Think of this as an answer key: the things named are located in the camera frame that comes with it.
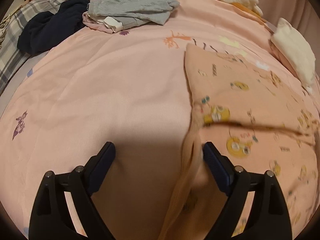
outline pink blanket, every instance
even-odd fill
[[[160,239],[180,231],[176,220],[186,206],[193,205],[192,220],[200,223],[214,221],[220,213],[207,203],[216,199],[219,191],[208,179],[211,173],[202,161],[201,146],[207,141],[234,165],[256,173],[274,172],[296,234],[318,203],[314,133],[319,121],[307,110],[307,94],[299,96],[272,71],[260,69],[242,56],[209,52],[194,44],[187,45],[185,68],[192,120]],[[252,201],[250,193],[234,235],[243,232]],[[189,226],[184,231],[191,234]]]
[[[116,159],[92,199],[116,239],[159,237],[190,124],[188,43],[242,55],[303,96],[300,81],[271,55],[270,32],[253,16],[216,0],[178,1],[181,6],[164,26],[117,34],[85,27],[53,48],[17,89],[0,119],[0,199],[21,231],[28,228],[46,171],[69,172],[112,141]],[[318,117],[312,99],[306,95],[304,101]],[[259,166],[261,172],[268,165]],[[314,199],[317,190],[316,185],[310,190]],[[217,196],[219,213],[225,199]],[[189,202],[175,221],[181,226],[166,239],[187,239],[185,234],[203,239],[214,223],[216,218],[193,219],[196,202]],[[212,200],[205,204],[212,206]],[[315,206],[305,203],[304,208]],[[74,207],[69,208],[84,234]],[[294,225],[295,235],[306,222]]]

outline black clamp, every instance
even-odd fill
[[[211,142],[204,145],[203,153],[219,189],[228,196],[205,240],[292,240],[287,206],[272,171],[256,174],[241,166],[234,167]],[[29,240],[115,240],[90,198],[99,190],[115,156],[114,144],[107,142],[85,166],[59,175],[53,171],[46,172],[31,212]],[[76,232],[65,191],[71,192],[88,237]],[[255,191],[255,196],[244,232],[231,237],[249,191]]]

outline pink duvet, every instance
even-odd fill
[[[27,231],[46,171],[71,171],[112,141],[116,159],[92,199],[116,239],[158,239],[190,125],[184,69],[188,43],[242,55],[272,70],[302,96],[300,81],[271,55],[268,28],[253,16],[216,0],[179,2],[164,26],[150,24],[117,34],[85,27],[52,49],[17,89],[0,119],[0,199],[21,231]],[[319,119],[308,95],[304,102]],[[317,177],[319,155],[310,156]],[[255,172],[260,167],[263,173],[268,166],[261,160]],[[318,184],[310,193],[313,203],[299,202],[309,209],[308,216],[318,205]],[[217,192],[215,200],[201,203],[214,205],[219,214],[224,201]],[[181,212],[177,230],[165,239],[205,237],[216,218],[203,223],[204,217],[200,223],[193,219],[197,214],[192,206]],[[84,234],[72,205],[70,212],[76,229]],[[308,219],[293,226],[295,236]]]

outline checkered bedding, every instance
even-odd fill
[[[56,13],[64,0],[33,0],[19,9],[11,18],[0,48],[0,95],[10,78],[30,57],[17,49],[18,38],[27,22],[44,11]]]

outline purple flower print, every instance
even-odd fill
[[[120,35],[126,36],[129,34],[129,31],[120,31],[119,32]]]
[[[15,136],[18,134],[18,133],[22,133],[23,132],[23,129],[24,129],[24,119],[25,117],[27,116],[27,111],[25,111],[23,113],[22,116],[18,117],[16,120],[18,121],[18,125],[17,127],[14,129],[14,132],[13,132],[13,136],[12,136],[12,140],[15,138]]]

